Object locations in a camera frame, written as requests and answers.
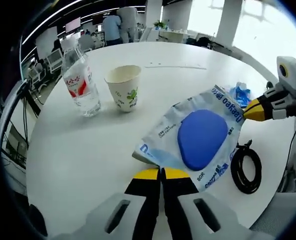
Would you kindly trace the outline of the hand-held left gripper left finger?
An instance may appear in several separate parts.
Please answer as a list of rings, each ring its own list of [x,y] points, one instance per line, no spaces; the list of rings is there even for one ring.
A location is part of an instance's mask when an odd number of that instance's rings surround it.
[[[160,170],[135,174],[124,192],[115,193],[86,220],[85,240],[151,240],[159,214]]]

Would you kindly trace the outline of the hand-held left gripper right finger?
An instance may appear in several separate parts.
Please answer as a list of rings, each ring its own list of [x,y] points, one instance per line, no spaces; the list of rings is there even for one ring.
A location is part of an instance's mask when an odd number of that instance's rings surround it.
[[[245,240],[250,230],[228,206],[199,192],[179,169],[161,169],[165,214],[174,240]]]

